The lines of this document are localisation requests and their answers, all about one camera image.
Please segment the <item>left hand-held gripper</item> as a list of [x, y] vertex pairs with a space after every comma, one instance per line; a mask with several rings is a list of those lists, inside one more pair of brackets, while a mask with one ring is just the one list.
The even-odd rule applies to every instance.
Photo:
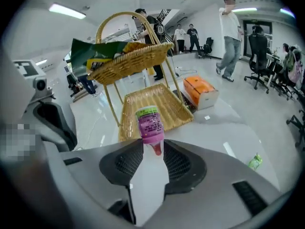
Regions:
[[59, 152], [77, 146], [75, 117], [68, 103], [60, 103], [48, 86], [46, 73], [32, 60], [11, 60], [0, 52], [0, 125], [34, 129]]

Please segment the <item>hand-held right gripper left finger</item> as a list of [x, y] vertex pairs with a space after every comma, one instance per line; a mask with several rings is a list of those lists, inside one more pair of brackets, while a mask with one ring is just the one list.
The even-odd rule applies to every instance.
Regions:
[[129, 184], [143, 158], [140, 139], [59, 152], [44, 142], [57, 229], [133, 229]]

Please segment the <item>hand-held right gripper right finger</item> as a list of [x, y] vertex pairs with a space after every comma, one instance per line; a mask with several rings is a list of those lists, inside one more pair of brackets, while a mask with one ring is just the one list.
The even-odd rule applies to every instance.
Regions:
[[269, 181], [236, 158], [165, 140], [170, 181], [146, 229], [259, 229], [287, 201]]

